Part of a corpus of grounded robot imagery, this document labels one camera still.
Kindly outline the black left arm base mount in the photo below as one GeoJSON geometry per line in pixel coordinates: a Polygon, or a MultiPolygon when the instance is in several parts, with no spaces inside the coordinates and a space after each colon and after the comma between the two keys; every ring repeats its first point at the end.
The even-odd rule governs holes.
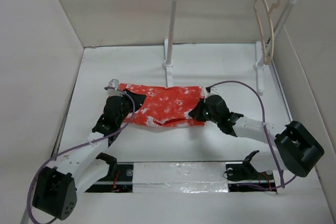
{"type": "Polygon", "coordinates": [[[97,156],[109,165],[108,173],[99,179],[87,193],[131,193],[133,192],[134,163],[118,162],[117,159],[106,153],[97,156]]]}

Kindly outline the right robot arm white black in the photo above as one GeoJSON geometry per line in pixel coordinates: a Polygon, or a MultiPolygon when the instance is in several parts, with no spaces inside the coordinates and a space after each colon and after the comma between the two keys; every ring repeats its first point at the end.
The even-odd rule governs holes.
{"type": "Polygon", "coordinates": [[[198,122],[211,121],[221,132],[269,145],[270,154],[253,151],[243,165],[243,173],[254,179],[261,172],[280,168],[306,177],[324,155],[323,147],[298,121],[282,126],[251,119],[231,112],[219,95],[200,99],[189,116],[198,122]]]}

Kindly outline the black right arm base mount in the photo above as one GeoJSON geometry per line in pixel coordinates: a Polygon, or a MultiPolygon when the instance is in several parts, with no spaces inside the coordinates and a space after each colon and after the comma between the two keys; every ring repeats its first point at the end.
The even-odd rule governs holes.
{"type": "Polygon", "coordinates": [[[228,181],[228,191],[233,192],[252,192],[252,191],[274,191],[276,186],[274,176],[271,173],[257,172],[251,165],[251,160],[259,151],[253,151],[242,161],[227,162],[223,177],[228,181]]]}

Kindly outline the orange white-speckled trousers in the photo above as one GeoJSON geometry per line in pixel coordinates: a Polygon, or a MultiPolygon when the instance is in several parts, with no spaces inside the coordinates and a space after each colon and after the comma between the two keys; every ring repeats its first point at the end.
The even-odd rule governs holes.
{"type": "Polygon", "coordinates": [[[156,87],[121,83],[122,90],[146,95],[144,104],[124,120],[132,124],[149,127],[191,127],[204,126],[189,116],[205,93],[200,86],[156,87]]]}

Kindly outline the wooden clothes hanger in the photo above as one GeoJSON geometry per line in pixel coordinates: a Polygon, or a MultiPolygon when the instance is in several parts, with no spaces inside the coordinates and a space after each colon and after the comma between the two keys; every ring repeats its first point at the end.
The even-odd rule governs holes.
{"type": "Polygon", "coordinates": [[[281,2],[282,0],[276,0],[269,6],[266,0],[254,0],[253,11],[260,34],[262,49],[261,63],[263,65],[269,65],[274,57],[275,29],[272,13],[280,6],[281,2]]]}

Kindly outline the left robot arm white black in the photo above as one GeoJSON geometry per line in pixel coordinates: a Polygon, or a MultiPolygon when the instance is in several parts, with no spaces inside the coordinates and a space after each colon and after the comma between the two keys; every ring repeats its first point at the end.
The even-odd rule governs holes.
{"type": "Polygon", "coordinates": [[[29,189],[27,207],[35,207],[55,219],[65,220],[73,212],[78,195],[104,178],[117,175],[117,160],[105,153],[146,100],[145,94],[112,88],[102,115],[83,144],[59,153],[58,161],[47,161],[29,189]]]}

